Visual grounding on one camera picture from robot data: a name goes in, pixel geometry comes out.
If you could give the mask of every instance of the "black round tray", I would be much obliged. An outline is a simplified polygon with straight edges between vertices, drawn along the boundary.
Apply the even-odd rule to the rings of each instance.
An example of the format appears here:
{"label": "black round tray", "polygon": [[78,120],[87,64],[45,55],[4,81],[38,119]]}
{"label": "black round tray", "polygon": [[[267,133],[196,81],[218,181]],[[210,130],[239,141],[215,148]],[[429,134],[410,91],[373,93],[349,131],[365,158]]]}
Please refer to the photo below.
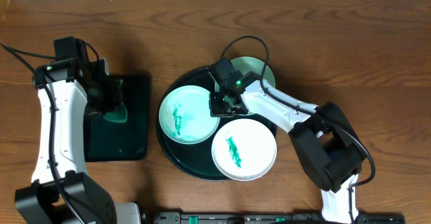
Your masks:
{"label": "black round tray", "polygon": [[[172,90],[178,87],[185,85],[196,85],[203,87],[210,92],[214,92],[214,84],[215,82],[212,76],[209,74],[207,67],[197,69],[177,79],[166,91],[162,101]],[[165,155],[177,168],[182,170],[184,173],[202,180],[229,180],[228,177],[223,175],[218,170],[211,155],[211,146],[214,136],[226,123],[241,118],[253,119],[264,124],[274,134],[274,137],[277,134],[277,126],[258,114],[253,114],[251,116],[235,116],[233,118],[221,118],[215,133],[205,141],[197,144],[186,145],[177,143],[164,134],[162,127],[160,126],[158,116],[159,112],[157,112],[156,124],[157,138]]]}

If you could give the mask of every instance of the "green paint smear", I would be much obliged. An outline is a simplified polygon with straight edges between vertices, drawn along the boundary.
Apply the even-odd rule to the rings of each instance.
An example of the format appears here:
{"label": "green paint smear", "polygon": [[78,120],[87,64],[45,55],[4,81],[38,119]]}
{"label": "green paint smear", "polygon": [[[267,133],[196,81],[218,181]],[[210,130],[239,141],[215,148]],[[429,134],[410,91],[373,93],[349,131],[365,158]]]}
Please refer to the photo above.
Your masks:
{"label": "green paint smear", "polygon": [[180,108],[180,106],[181,106],[180,104],[175,105],[174,112],[172,113],[175,119],[175,130],[176,130],[176,133],[178,133],[178,135],[181,135],[180,130],[181,130],[182,117],[178,115],[178,108]]}
{"label": "green paint smear", "polygon": [[234,163],[238,167],[241,167],[240,153],[238,152],[238,149],[236,148],[233,137],[226,139],[226,142],[229,144],[230,157],[232,157],[232,160],[234,160]]}

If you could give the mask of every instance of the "white arm segment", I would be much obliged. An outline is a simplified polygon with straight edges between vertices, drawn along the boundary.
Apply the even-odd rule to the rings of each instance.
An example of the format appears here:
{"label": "white arm segment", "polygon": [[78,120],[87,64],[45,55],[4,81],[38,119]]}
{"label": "white arm segment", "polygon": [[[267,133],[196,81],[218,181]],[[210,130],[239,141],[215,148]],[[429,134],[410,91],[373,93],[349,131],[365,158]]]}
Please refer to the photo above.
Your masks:
{"label": "white arm segment", "polygon": [[[332,191],[323,191],[322,192],[322,199],[323,199],[323,209],[322,209],[322,216],[327,221],[334,221],[338,223],[351,223],[350,220],[350,214],[349,214],[349,190],[347,190],[347,187],[349,187],[350,184],[356,183],[358,180],[359,175],[353,175],[350,178],[348,178],[342,185],[341,189],[338,190],[337,193],[334,193]],[[355,187],[353,187],[353,194],[352,194],[352,212],[353,212],[353,218],[356,219],[356,217],[359,215],[359,212],[356,208],[356,201],[355,201]]]}
{"label": "white arm segment", "polygon": [[[309,112],[315,112],[314,109],[317,105],[301,102],[300,100],[290,97],[269,85],[266,80],[263,80],[263,85],[279,99],[287,101],[294,106],[300,106],[302,109],[308,110]],[[307,114],[297,112],[295,109],[279,103],[271,96],[265,94],[259,81],[255,81],[247,86],[241,98],[248,110],[272,121],[286,132],[290,132],[297,122],[304,122],[310,117]],[[323,199],[322,215],[327,221],[351,223],[349,214],[349,192],[347,187],[349,184],[356,182],[357,179],[358,174],[347,179],[341,185],[341,189],[337,193],[321,191]],[[355,194],[353,193],[352,195],[353,216],[356,218],[358,216],[358,210],[355,205]]]}
{"label": "white arm segment", "polygon": [[[301,102],[280,90],[272,87],[265,79],[263,85],[275,96],[285,100],[295,106],[300,106],[304,110],[315,112],[317,105]],[[241,95],[242,101],[253,113],[259,114],[266,119],[274,122],[286,132],[290,132],[297,122],[304,122],[310,116],[297,112],[291,107],[285,106],[274,100],[271,96],[265,94],[258,80],[247,86],[245,92]]]}
{"label": "white arm segment", "polygon": [[[87,94],[76,80],[68,83],[65,80],[56,81],[48,84],[48,88],[55,99],[57,107],[55,112],[54,153],[55,161],[58,163],[59,176],[64,178],[65,173],[69,170],[74,170],[76,173],[84,172],[88,175],[84,159],[82,126]],[[44,89],[38,90],[38,96],[42,107],[42,126],[38,163],[33,172],[32,182],[39,180],[43,184],[53,181],[48,164],[51,105]]]}

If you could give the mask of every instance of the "wooden surface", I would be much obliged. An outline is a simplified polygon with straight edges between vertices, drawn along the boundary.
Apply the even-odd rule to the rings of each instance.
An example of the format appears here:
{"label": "wooden surface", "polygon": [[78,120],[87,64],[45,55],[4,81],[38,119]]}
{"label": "wooden surface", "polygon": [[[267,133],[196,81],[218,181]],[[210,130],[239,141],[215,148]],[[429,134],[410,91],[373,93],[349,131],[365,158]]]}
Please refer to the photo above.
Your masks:
{"label": "wooden surface", "polygon": [[[245,34],[269,46],[277,88],[316,104],[332,101],[376,162],[357,206],[431,220],[431,0],[12,0],[0,38],[53,54],[53,40],[83,38],[113,73],[152,75],[148,155],[143,161],[89,163],[91,177],[116,202],[147,211],[284,213],[320,210],[288,135],[277,134],[277,160],[251,182],[205,182],[174,167],[156,137],[158,104],[168,86],[218,59]],[[230,57],[264,57],[253,41]],[[30,59],[34,66],[47,63]],[[21,223],[13,205],[30,184],[40,135],[31,74],[0,51],[0,222]],[[369,174],[364,162],[361,179]]]}
{"label": "wooden surface", "polygon": [[0,0],[0,32],[1,32],[1,26],[3,24],[3,20],[5,19],[5,14],[6,14],[8,5],[9,5],[9,0]]}

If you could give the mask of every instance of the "wooden table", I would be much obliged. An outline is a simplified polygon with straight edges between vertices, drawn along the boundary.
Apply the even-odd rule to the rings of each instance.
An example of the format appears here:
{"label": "wooden table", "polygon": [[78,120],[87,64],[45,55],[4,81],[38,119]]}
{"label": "wooden table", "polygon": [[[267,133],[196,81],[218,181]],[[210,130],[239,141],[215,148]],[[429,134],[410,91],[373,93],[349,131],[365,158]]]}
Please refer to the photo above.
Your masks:
{"label": "wooden table", "polygon": [[[152,74],[148,155],[89,163],[116,202],[147,212],[284,213],[320,210],[319,189],[303,172],[288,135],[277,134],[272,169],[251,182],[206,182],[174,167],[156,137],[158,104],[182,74],[209,65],[245,34],[269,46],[277,88],[345,112],[377,167],[357,191],[369,213],[431,220],[431,0],[11,0],[0,37],[10,46],[53,54],[53,40],[91,42],[113,73]],[[229,57],[263,58],[254,41]],[[46,64],[29,59],[35,67]],[[0,222],[22,223],[14,192],[30,184],[40,136],[31,74],[0,50]],[[361,179],[370,173],[363,164]]]}

